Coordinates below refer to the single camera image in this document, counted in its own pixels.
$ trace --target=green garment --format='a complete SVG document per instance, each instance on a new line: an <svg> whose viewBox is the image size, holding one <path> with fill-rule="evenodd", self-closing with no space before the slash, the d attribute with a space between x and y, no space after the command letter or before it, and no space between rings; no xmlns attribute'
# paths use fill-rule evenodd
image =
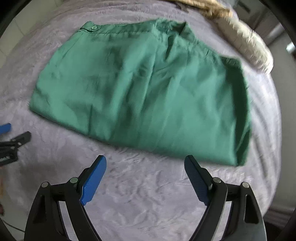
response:
<svg viewBox="0 0 296 241"><path fill-rule="evenodd" d="M251 135L246 89L240 62L187 23L87 22L40 73L30 109L112 145L237 166Z"/></svg>

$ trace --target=wall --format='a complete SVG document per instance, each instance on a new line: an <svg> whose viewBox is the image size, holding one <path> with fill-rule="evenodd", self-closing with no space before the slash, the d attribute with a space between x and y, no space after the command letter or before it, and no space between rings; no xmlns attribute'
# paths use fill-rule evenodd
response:
<svg viewBox="0 0 296 241"><path fill-rule="evenodd" d="M250 9L250 12L248 13L239 4L234 8L239 19L247 24L249 24L250 17L256 18L254 15L259 15L265 9L265 6L259 0L239 0L239 2L243 3Z"/></svg>
<svg viewBox="0 0 296 241"><path fill-rule="evenodd" d="M282 115L282 167L273 205L296 207L296 63L287 52L288 34L270 46L274 57L271 72L279 96Z"/></svg>

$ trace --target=bed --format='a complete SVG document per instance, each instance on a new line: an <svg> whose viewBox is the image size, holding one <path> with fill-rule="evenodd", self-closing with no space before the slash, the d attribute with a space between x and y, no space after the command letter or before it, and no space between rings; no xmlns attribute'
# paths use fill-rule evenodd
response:
<svg viewBox="0 0 296 241"><path fill-rule="evenodd" d="M248 182L262 215L273 199L280 173L281 116L270 75L256 72L223 38L216 25L194 9L183 12L164 1L72 0L34 27L15 47L0 70L0 120L10 122L7 140L25 131L31 142L19 149L19 161L5 166L5 188L15 204L29 212L43 181L64 183L89 167L98 155L107 159L99 188L85 208L103 240L189 240L205 210L184 170L184 160L130 148L114 147L67 130L29 111L40 71L55 50L85 22L133 23L167 18L186 21L208 46L240 58L251 100L252 137L241 167L200 163L226 183ZM230 203L226 204L214 240L222 237ZM65 207L65 225L76 240Z"/></svg>

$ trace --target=beige pillow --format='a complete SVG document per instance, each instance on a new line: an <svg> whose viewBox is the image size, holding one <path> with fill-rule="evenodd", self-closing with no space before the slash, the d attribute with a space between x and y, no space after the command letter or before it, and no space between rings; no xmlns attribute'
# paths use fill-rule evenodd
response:
<svg viewBox="0 0 296 241"><path fill-rule="evenodd" d="M272 54L262 38L237 18L217 18L215 22L227 40L258 70L269 74Z"/></svg>

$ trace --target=black tool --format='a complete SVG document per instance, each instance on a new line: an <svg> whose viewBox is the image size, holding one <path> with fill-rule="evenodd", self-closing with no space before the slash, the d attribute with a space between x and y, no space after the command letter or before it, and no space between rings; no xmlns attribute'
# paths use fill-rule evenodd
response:
<svg viewBox="0 0 296 241"><path fill-rule="evenodd" d="M107 162L98 156L90 168L68 182L41 184L28 217L24 241L69 241L59 201L66 202L79 241L102 241L94 229L84 205L91 201L104 175ZM226 201L232 201L224 241L266 241L264 222L250 185L225 184L201 168L193 156L184 161L185 171L206 211L189 241L211 241L219 225Z"/></svg>
<svg viewBox="0 0 296 241"><path fill-rule="evenodd" d="M31 133L25 132L7 142L0 142L0 167L18 160L17 150L31 140Z"/></svg>

